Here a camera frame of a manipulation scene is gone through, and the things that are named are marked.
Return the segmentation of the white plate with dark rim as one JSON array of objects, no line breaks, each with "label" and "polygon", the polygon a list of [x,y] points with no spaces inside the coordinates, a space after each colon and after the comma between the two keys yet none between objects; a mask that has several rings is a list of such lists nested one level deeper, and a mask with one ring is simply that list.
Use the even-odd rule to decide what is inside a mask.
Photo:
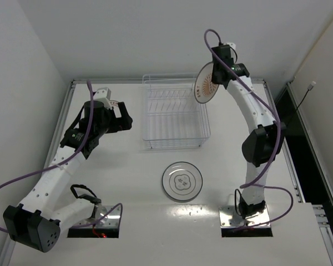
[{"label": "white plate with dark rim", "polygon": [[162,189],[175,202],[194,200],[203,187],[203,176],[190,162],[178,161],[169,165],[162,174]]}]

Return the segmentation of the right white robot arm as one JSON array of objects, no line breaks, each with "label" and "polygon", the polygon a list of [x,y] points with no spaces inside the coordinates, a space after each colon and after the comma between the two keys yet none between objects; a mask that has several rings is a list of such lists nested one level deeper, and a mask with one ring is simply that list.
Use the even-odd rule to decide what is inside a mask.
[{"label": "right white robot arm", "polygon": [[275,111],[253,90],[250,74],[242,63],[235,63],[230,44],[219,43],[212,48],[211,80],[222,85],[233,97],[246,124],[249,136],[241,146],[247,162],[246,180],[241,185],[238,214],[246,219],[265,208],[264,189],[268,170],[280,152],[286,126],[275,116]]}]

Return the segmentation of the plate with orange sunburst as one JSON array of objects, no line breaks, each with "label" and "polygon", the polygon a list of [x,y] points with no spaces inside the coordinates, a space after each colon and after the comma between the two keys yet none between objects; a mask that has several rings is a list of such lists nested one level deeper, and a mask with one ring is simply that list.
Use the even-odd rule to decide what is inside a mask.
[{"label": "plate with orange sunburst", "polygon": [[195,100],[200,104],[208,103],[216,94],[219,85],[212,82],[213,63],[205,64],[194,83]]}]

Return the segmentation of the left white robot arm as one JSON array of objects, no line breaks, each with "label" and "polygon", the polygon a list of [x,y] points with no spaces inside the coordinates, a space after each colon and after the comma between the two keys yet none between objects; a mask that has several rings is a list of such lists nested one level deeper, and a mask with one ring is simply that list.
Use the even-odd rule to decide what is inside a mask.
[{"label": "left white robot arm", "polygon": [[98,223],[96,214],[102,204],[97,196],[82,194],[61,209],[55,206],[63,190],[80,165],[88,159],[104,134],[130,130],[133,119],[125,103],[117,104],[120,117],[98,100],[87,101],[66,130],[50,164],[41,178],[18,206],[8,206],[3,219],[11,240],[39,250],[50,251],[60,234],[70,228]]}]

